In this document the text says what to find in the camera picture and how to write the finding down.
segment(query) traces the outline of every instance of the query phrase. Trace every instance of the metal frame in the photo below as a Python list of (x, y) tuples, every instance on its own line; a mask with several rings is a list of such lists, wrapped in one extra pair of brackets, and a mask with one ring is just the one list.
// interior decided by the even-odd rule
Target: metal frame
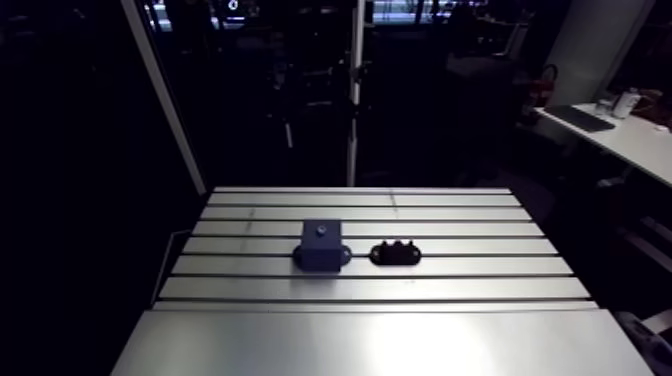
[(152, 81), (156, 95), (159, 98), (163, 112), (166, 115), (166, 120), (173, 133), (173, 137), (175, 137), (175, 142), (177, 142), (180, 154), (184, 159), (187, 170), (189, 170), (189, 175), (194, 183), (196, 192), (202, 196), (206, 193), (203, 177), (201, 176), (194, 154), (191, 151), (187, 136), (184, 133), (184, 127), (182, 126), (180, 117), (175, 109), (173, 99), (168, 91), (168, 86), (166, 85), (166, 81), (164, 80), (161, 68), (156, 59), (156, 53), (152, 48), (149, 36), (147, 35), (147, 30), (142, 22), (138, 5), (135, 0), (121, 0), (121, 6), (124, 8), (126, 19), (128, 20), (131, 32), (133, 33), (133, 38), (138, 45), (140, 55), (142, 55), (142, 60), (145, 63), (145, 68), (147, 68), (147, 73)]
[[(352, 12), (352, 47), (350, 48), (350, 71), (355, 72), (362, 65), (362, 53), (364, 49), (364, 11), (366, 0), (357, 0), (357, 7)], [(355, 75), (350, 77), (350, 100), (356, 107), (359, 105), (360, 84)], [(357, 119), (352, 119), (350, 137), (348, 138), (347, 157), (347, 185), (355, 186), (355, 173), (357, 170)]]

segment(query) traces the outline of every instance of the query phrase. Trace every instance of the metal table surface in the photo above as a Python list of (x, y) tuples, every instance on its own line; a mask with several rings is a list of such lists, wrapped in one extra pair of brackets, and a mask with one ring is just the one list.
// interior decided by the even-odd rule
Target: metal table surface
[[(353, 259), (304, 273), (301, 222)], [(379, 267), (382, 240), (422, 250)], [(115, 375), (646, 375), (508, 189), (217, 188)]]

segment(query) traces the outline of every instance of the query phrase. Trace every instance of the glass wall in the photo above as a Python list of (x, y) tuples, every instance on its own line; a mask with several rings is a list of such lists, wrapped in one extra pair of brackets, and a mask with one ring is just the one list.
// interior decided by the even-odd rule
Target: glass wall
[(345, 185), (354, 2), (139, 5), (209, 186)]

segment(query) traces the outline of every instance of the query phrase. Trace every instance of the metal pole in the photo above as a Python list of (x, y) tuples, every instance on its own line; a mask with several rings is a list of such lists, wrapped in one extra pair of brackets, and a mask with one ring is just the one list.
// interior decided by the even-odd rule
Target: metal pole
[[(352, 13), (352, 44), (350, 50), (350, 71), (355, 73), (362, 66), (362, 52), (364, 49), (364, 11), (366, 0), (357, 0), (357, 7)], [(355, 108), (359, 105), (358, 74), (350, 75), (350, 100)], [(357, 168), (357, 119), (352, 119), (350, 137), (348, 139), (347, 184), (355, 186), (355, 172)]]
[(206, 193), (205, 183), (203, 182), (201, 172), (198, 169), (198, 164), (196, 163), (194, 154), (189, 146), (187, 136), (184, 133), (182, 122), (177, 115), (177, 110), (175, 109), (173, 100), (168, 92), (168, 86), (161, 74), (161, 68), (159, 68), (154, 49), (152, 48), (149, 37), (147, 36), (147, 31), (142, 23), (138, 6), (135, 3), (135, 0), (121, 0), (121, 5), (124, 8), (124, 13), (126, 14), (126, 19), (133, 32), (135, 42), (138, 44), (140, 55), (142, 55), (142, 60), (145, 62), (145, 67), (147, 68), (147, 73), (149, 73), (149, 78), (152, 80), (156, 95), (159, 97), (159, 102), (166, 115), (170, 130), (173, 132), (173, 136), (177, 142), (177, 147), (180, 149), (180, 154), (182, 154), (184, 163), (187, 165), (187, 170), (189, 170), (191, 180), (196, 187), (196, 192), (202, 196)]

